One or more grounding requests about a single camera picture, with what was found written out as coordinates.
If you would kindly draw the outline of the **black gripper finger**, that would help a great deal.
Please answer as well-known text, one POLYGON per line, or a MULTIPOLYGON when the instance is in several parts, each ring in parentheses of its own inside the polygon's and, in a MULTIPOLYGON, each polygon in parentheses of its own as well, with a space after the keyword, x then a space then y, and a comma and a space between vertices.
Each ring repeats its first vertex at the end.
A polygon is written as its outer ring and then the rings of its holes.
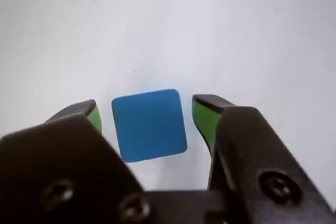
POLYGON ((224 194, 226 223, 335 223, 335 214, 263 115, 214 94, 192 97, 211 155, 208 188, 224 194))
POLYGON ((103 137, 94 100, 1 138, 1 223, 149 223, 141 185, 103 137))

